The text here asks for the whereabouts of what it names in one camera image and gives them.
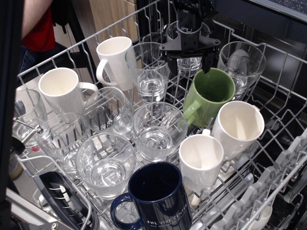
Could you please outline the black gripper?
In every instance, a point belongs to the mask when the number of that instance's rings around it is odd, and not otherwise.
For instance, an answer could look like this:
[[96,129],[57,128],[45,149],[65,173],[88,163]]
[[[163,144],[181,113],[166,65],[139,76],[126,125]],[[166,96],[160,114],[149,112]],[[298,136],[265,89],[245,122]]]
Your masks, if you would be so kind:
[[189,11],[177,13],[178,36],[173,40],[159,46],[161,54],[166,61],[172,75],[177,76],[177,59],[188,57],[202,58],[202,70],[210,71],[214,61],[215,52],[221,41],[201,35],[203,19],[201,15]]

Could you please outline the person forearm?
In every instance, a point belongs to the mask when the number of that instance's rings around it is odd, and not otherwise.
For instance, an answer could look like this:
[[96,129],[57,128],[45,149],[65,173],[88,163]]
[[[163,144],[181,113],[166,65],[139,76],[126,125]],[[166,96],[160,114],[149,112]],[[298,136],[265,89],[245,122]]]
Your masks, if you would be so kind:
[[43,17],[53,0],[25,0],[22,19],[22,35],[25,38]]

